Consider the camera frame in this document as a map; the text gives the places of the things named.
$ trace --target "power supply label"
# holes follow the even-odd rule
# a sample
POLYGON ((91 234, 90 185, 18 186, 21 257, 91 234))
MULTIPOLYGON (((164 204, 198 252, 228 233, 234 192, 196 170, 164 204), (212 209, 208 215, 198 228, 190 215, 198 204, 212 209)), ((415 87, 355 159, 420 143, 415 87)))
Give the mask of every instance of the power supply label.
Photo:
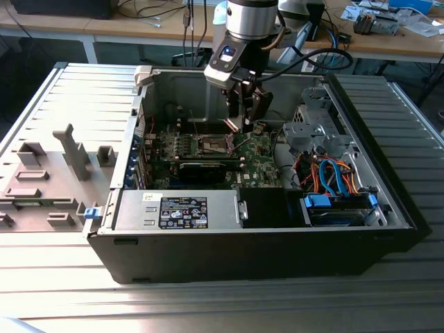
POLYGON ((162 198, 159 228, 208 228, 207 198, 162 198))

